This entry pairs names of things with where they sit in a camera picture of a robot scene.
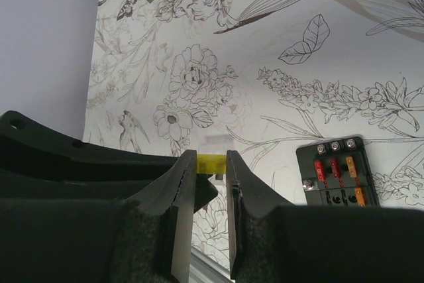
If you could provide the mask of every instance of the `wallpaper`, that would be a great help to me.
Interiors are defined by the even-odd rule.
[[[366,140],[382,206],[424,209],[424,0],[99,0],[85,141],[238,150],[305,204],[295,150]],[[225,185],[192,244],[229,267]]]

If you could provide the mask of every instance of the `bird illustration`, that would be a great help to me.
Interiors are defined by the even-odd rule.
[[[106,2],[106,0],[99,0],[99,3],[97,4],[98,7],[102,6],[102,4],[104,4]]]
[[[146,137],[150,143],[146,131],[142,128],[140,122],[135,118],[131,112],[125,110],[124,115],[121,115],[118,119],[118,123],[124,129],[119,137],[119,146],[121,150],[128,150],[129,144],[132,144],[134,151],[142,154],[140,145],[136,139],[136,129]]]

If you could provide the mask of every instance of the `yellow object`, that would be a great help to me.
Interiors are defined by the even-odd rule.
[[[225,174],[227,171],[227,156],[225,155],[197,155],[198,174]]]
[[[365,207],[365,197],[364,197],[364,194],[362,193],[362,189],[355,188],[355,195],[356,195],[356,200],[358,202],[358,205],[360,207]]]
[[[352,178],[358,177],[358,174],[356,173],[355,163],[353,162],[353,157],[352,156],[346,157],[346,163],[347,163],[347,168],[349,169],[350,177]]]

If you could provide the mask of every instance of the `red fuse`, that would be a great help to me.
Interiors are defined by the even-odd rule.
[[[323,182],[325,180],[325,171],[324,171],[323,162],[320,162],[319,160],[315,162],[315,171],[317,173],[318,180],[320,182]]]
[[[333,175],[335,178],[341,178],[342,173],[340,171],[339,162],[336,158],[331,160],[331,170],[333,171]]]

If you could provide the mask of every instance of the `butterfly illustration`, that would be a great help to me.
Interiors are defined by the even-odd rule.
[[[104,4],[105,2],[106,2],[106,0],[99,0],[98,7],[102,6],[102,4]]]
[[[133,15],[133,5],[137,0],[125,0],[124,5],[121,10],[119,10],[119,14],[117,17],[117,21],[121,20],[123,17],[131,17]]]

